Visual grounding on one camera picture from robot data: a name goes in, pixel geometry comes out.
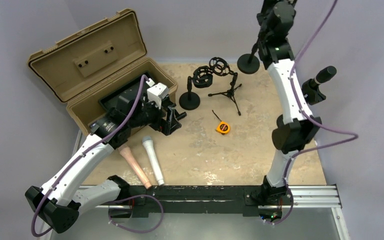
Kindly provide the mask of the white grey-headed microphone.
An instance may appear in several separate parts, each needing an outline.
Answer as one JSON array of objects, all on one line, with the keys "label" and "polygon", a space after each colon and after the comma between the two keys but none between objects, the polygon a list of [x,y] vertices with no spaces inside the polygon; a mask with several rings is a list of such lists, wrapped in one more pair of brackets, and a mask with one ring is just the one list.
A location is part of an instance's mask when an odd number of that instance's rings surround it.
[{"label": "white grey-headed microphone", "polygon": [[142,138],[142,145],[148,155],[149,162],[151,164],[155,179],[159,186],[165,185],[164,176],[155,152],[154,142],[150,136],[144,136]]}]

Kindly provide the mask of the pink microphone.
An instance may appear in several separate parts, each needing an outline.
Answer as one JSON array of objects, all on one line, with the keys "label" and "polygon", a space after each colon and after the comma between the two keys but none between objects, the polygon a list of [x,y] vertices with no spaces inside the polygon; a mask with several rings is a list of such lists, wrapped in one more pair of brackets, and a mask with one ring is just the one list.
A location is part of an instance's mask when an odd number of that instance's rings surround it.
[{"label": "pink microphone", "polygon": [[141,168],[138,161],[133,156],[131,149],[126,144],[123,144],[122,146],[120,146],[117,149],[117,151],[126,160],[126,162],[129,164],[129,166],[132,168],[132,170],[134,171],[134,173],[136,174],[136,176],[138,177],[138,179],[142,183],[142,185],[146,189],[150,189],[152,187],[152,184],[151,184],[149,178],[147,177],[147,175],[145,174],[145,172],[143,171],[143,169]]}]

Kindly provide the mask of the black tripod shock-mount stand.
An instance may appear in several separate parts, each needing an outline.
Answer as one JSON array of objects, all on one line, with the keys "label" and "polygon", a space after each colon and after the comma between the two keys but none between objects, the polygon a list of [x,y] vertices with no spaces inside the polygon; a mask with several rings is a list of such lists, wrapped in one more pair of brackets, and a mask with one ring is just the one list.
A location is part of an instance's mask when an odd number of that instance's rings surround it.
[{"label": "black tripod shock-mount stand", "polygon": [[231,70],[230,65],[227,63],[227,61],[221,57],[212,57],[209,60],[208,64],[209,64],[208,66],[210,68],[212,75],[217,75],[219,77],[225,77],[227,75],[231,75],[232,80],[229,83],[230,89],[223,91],[223,92],[209,93],[207,96],[212,97],[212,96],[216,96],[216,95],[223,95],[223,96],[229,98],[235,104],[235,107],[237,109],[237,114],[239,116],[241,116],[242,114],[239,110],[237,101],[235,99],[236,90],[242,86],[242,84],[239,84],[238,86],[236,86],[237,79],[238,79],[238,73]]}]

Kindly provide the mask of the black round-base clip stand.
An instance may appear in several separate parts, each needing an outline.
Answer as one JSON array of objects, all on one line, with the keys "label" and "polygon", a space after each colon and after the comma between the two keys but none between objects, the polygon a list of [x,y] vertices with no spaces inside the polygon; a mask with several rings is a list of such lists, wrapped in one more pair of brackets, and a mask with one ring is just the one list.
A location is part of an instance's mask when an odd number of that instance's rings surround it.
[{"label": "black round-base clip stand", "polygon": [[251,53],[241,55],[237,60],[238,69],[248,75],[256,73],[260,68],[260,52],[262,49],[261,31],[258,33],[257,40],[251,49]]}]

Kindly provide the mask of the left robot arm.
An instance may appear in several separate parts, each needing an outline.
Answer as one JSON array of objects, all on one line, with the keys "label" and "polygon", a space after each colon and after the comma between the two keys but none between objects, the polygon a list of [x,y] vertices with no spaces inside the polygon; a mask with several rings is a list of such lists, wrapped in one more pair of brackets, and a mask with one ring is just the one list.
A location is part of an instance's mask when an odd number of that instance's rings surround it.
[{"label": "left robot arm", "polygon": [[30,186],[25,192],[33,211],[32,235],[63,233],[81,214],[98,205],[122,205],[132,199],[130,185],[117,175],[83,193],[78,189],[102,160],[127,143],[132,129],[150,126],[168,136],[182,126],[180,120],[186,116],[186,112],[176,110],[168,96],[121,100],[117,106],[108,108],[104,117],[93,123],[90,134],[65,166],[42,186]]}]

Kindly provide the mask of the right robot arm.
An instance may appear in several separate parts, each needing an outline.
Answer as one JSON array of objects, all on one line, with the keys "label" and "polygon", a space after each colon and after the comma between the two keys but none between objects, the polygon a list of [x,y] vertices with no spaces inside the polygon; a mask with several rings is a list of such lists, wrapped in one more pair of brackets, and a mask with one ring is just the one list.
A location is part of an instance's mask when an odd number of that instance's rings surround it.
[{"label": "right robot arm", "polygon": [[260,25],[256,46],[259,59],[271,77],[282,107],[276,120],[272,142],[276,149],[261,191],[256,197],[262,204],[277,202],[287,193],[287,181],[294,158],[315,136],[318,126],[303,114],[308,110],[296,76],[295,57],[288,41],[296,11],[288,0],[265,0],[257,21]]}]

